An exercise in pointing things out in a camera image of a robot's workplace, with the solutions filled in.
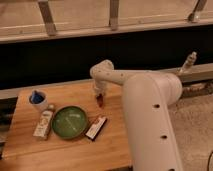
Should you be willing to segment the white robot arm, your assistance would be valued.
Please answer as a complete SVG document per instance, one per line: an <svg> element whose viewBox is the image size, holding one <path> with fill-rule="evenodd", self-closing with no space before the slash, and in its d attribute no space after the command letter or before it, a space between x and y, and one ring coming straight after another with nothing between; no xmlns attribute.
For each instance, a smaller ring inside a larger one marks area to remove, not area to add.
<svg viewBox="0 0 213 171"><path fill-rule="evenodd" d="M90 69L98 102L106 84L122 87L122 104L133 171L183 171L168 106L182 94L173 73L151 70L116 70L109 60Z"/></svg>

